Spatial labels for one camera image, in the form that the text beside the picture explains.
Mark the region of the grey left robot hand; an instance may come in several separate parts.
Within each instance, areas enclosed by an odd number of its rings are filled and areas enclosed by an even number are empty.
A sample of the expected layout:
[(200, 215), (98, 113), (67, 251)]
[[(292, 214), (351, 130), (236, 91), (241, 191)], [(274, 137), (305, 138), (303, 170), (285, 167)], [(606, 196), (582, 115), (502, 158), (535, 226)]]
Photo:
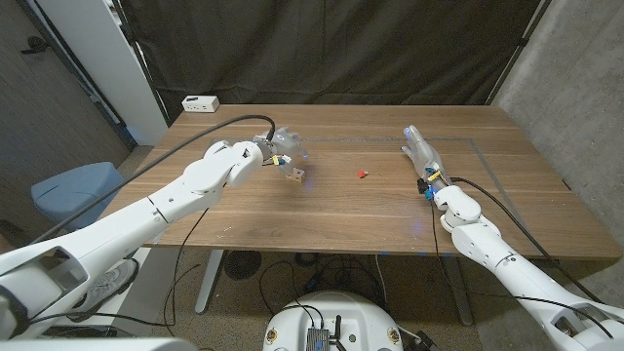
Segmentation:
[(253, 137), (263, 154), (264, 165), (277, 167), (287, 178), (302, 182), (304, 170), (293, 164), (295, 156), (306, 158), (307, 150), (300, 144), (299, 135), (283, 127), (274, 132), (269, 138), (269, 132)]

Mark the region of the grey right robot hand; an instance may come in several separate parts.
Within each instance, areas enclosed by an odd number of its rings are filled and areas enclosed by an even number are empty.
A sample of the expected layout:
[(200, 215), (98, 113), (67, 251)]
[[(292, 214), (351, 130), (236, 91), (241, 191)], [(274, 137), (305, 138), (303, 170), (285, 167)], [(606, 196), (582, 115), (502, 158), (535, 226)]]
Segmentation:
[(419, 177), (436, 191), (452, 185), (446, 175), (439, 153), (424, 139), (419, 130), (410, 125), (404, 129), (407, 144), (402, 151), (411, 159)]

